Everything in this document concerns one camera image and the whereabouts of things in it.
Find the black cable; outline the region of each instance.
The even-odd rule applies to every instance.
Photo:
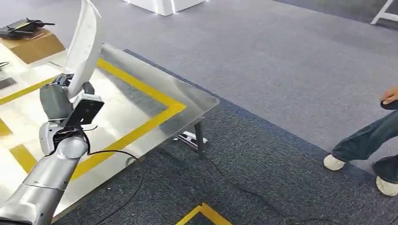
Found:
[[[296,218],[293,218],[293,217],[292,217],[292,218],[287,218],[287,217],[288,217],[287,215],[285,215],[283,212],[281,212],[280,210],[278,210],[274,205],[270,204],[269,201],[267,201],[267,200],[266,200],[263,196],[261,196],[260,194],[257,194],[257,193],[255,193],[255,192],[246,190],[246,189],[240,187],[239,185],[235,184],[234,182],[230,181],[230,180],[228,179],[228,177],[225,176],[225,175],[223,174],[223,172],[218,168],[218,166],[217,166],[211,159],[209,159],[209,158],[207,158],[207,157],[205,157],[204,159],[206,159],[208,162],[210,162],[210,164],[213,165],[213,167],[217,170],[217,172],[218,172],[230,185],[234,186],[236,189],[238,189],[238,190],[240,190],[240,191],[242,191],[242,192],[249,193],[249,194],[251,194],[251,195],[254,195],[254,196],[260,198],[260,199],[263,201],[263,203],[264,203],[266,206],[268,206],[269,208],[271,208],[276,214],[278,214],[279,216],[285,217],[286,219],[284,220],[284,222],[285,222],[286,225],[301,225],[301,224],[303,224],[303,223],[315,222],[315,221],[328,222],[328,223],[332,223],[332,224],[335,224],[335,225],[342,225],[342,224],[340,224],[340,223],[338,223],[338,222],[336,222],[336,221],[333,221],[333,220],[330,220],[330,219],[327,219],[327,218],[308,218],[308,219],[302,219],[302,220],[299,220],[299,219],[296,219]]]
[[[395,219],[391,223],[389,223],[388,225],[393,225],[397,219],[398,219],[398,216],[396,216]]]
[[[141,179],[139,181],[139,185],[137,187],[137,189],[135,190],[135,192],[126,200],[125,203],[123,203],[121,206],[117,207],[113,212],[109,213],[108,215],[104,216],[102,219],[100,219],[99,221],[95,222],[94,225],[98,225],[102,222],[104,222],[106,219],[110,218],[111,216],[113,216],[115,213],[117,213],[119,210],[121,210],[123,207],[125,207],[127,204],[129,204],[131,202],[131,200],[137,195],[138,191],[141,189],[142,183],[144,182],[144,168],[142,167],[141,164],[139,164],[139,159],[134,156],[131,153],[128,153],[126,151],[121,151],[121,150],[103,150],[103,151],[96,151],[96,152],[91,152],[91,145],[90,145],[90,140],[88,139],[87,135],[85,134],[85,132],[81,132],[81,134],[83,135],[83,137],[86,139],[87,142],[87,155],[88,156],[92,156],[94,154],[99,154],[99,153],[105,153],[105,152],[118,152],[118,153],[123,153],[126,155],[129,155],[131,158],[135,159],[137,165],[139,165],[140,169],[141,169]]]
[[[118,150],[105,150],[105,151],[97,151],[97,152],[93,152],[93,154],[97,154],[97,153],[103,153],[103,152],[120,152],[120,153],[125,153],[127,155],[132,156],[132,154],[127,153],[125,151],[118,151]],[[131,200],[133,200],[133,198],[137,195],[138,191],[141,189],[142,183],[144,182],[144,168],[138,163],[140,169],[141,169],[141,179],[139,181],[139,185],[137,187],[137,189],[135,190],[135,192],[126,200],[125,203],[123,203],[123,205],[117,207],[117,209],[115,209],[113,212],[109,213],[108,215],[104,216],[102,219],[100,219],[99,221],[97,221],[94,225],[98,225],[102,222],[104,222],[106,219],[110,218],[111,216],[113,216],[115,213],[117,213],[119,210],[121,210],[123,207],[125,207],[127,204],[129,204],[131,202]]]
[[[95,125],[95,127],[94,127],[94,128],[92,128],[92,129],[88,129],[88,130],[83,130],[83,131],[92,131],[92,130],[95,130],[95,129],[97,129],[97,127],[98,127],[98,125]]]
[[[10,64],[9,62],[0,62],[0,68]]]

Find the white furniture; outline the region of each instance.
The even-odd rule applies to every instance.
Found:
[[[125,0],[160,15],[171,15],[206,0]]]
[[[384,4],[383,8],[380,9],[379,13],[375,16],[375,18],[370,22],[371,25],[375,25],[377,21],[379,21],[380,18],[387,19],[387,20],[393,20],[398,22],[398,15],[392,14],[392,13],[386,13],[386,10],[390,5],[393,3],[394,0],[387,0],[387,2]]]

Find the metal table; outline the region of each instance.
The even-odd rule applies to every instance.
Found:
[[[66,52],[23,64],[0,45],[0,61],[10,61],[0,76],[12,78],[0,88],[0,202],[16,190],[44,155],[38,129],[46,121],[38,88],[58,75]],[[141,157],[165,140],[194,125],[219,100],[108,44],[90,80],[105,105],[88,131],[92,151],[125,150]],[[117,153],[84,157],[70,182],[54,220],[72,210],[85,195],[126,166]]]

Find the table leg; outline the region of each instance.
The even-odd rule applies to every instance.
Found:
[[[203,143],[203,129],[202,122],[195,124],[196,143],[198,146],[199,158],[204,158],[206,155],[205,144]]]

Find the gray carpet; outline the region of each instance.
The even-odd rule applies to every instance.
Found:
[[[3,0],[2,23],[55,22],[68,45],[79,0]],[[384,116],[397,83],[398,32],[270,0],[211,0],[162,17],[94,0],[106,41],[131,49],[301,138],[331,150]],[[391,140],[368,161],[397,153]]]
[[[275,0],[290,5],[340,16],[364,23],[370,23],[385,4],[386,0]],[[398,1],[392,3],[388,13],[398,14]],[[398,29],[395,21],[381,19],[378,25]]]

